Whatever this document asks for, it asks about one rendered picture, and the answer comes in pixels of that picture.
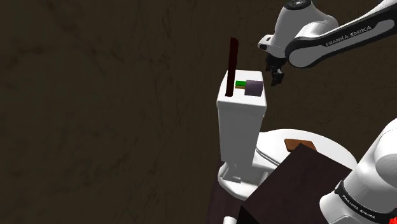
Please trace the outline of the purple cylinder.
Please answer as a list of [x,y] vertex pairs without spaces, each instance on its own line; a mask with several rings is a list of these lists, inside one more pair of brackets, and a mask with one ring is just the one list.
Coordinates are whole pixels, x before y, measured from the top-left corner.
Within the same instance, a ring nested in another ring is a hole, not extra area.
[[244,95],[260,97],[263,92],[263,82],[257,80],[247,80]]

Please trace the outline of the dark red upright slab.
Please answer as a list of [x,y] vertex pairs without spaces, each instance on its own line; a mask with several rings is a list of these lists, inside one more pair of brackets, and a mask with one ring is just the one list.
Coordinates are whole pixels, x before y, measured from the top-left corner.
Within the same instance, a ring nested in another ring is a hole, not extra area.
[[236,38],[231,37],[230,47],[229,47],[229,58],[228,58],[228,71],[227,71],[227,79],[226,79],[226,92],[225,92],[225,95],[227,97],[233,96],[238,48],[239,48],[239,41]]

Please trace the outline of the brown flat tile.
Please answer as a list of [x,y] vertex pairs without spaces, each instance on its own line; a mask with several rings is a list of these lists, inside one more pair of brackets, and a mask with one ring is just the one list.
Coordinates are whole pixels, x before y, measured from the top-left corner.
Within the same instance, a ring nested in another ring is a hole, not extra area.
[[288,152],[294,151],[295,148],[300,144],[316,151],[316,147],[312,141],[302,139],[285,139],[284,143]]

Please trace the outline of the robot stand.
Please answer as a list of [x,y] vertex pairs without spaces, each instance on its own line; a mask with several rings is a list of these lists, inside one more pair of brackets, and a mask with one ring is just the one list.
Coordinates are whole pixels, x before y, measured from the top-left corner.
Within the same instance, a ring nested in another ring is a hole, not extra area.
[[237,224],[328,224],[320,198],[350,172],[299,144],[242,203]]

